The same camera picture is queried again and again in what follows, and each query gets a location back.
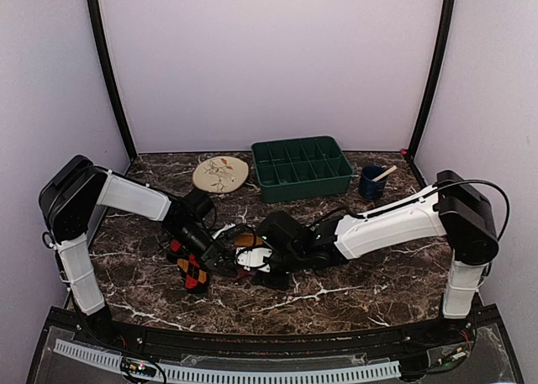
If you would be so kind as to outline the maroon purple striped sock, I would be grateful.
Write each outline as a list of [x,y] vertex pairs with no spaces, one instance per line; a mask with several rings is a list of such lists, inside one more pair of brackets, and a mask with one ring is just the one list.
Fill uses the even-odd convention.
[[253,233],[240,233],[235,237],[235,264],[238,268],[235,281],[257,272],[269,273],[269,259],[272,249],[265,246],[262,239]]

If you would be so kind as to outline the green compartment tray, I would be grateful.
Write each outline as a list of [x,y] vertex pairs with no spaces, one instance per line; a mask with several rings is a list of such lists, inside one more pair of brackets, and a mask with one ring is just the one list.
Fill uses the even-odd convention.
[[354,174],[331,136],[257,142],[251,153],[264,203],[343,194]]

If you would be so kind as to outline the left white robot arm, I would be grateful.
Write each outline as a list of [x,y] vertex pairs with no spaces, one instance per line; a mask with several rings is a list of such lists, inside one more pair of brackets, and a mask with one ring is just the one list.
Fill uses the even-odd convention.
[[97,206],[158,222],[211,271],[224,267],[224,248],[203,227],[213,208],[206,192],[193,188],[176,197],[74,156],[41,190],[38,203],[76,305],[92,316],[106,307],[87,246]]

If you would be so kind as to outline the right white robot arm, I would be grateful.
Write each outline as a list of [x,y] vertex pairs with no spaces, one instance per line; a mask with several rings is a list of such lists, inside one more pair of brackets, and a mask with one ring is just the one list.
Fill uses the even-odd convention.
[[475,292],[499,252],[505,227],[495,225],[491,202],[477,189],[490,181],[464,179],[441,171],[421,191],[364,213],[322,218],[311,227],[288,213],[269,214],[256,231],[260,244],[238,257],[246,270],[284,276],[304,269],[324,269],[371,252],[429,237],[446,238],[451,268],[442,296],[441,317],[429,328],[437,345],[447,345],[462,330]]

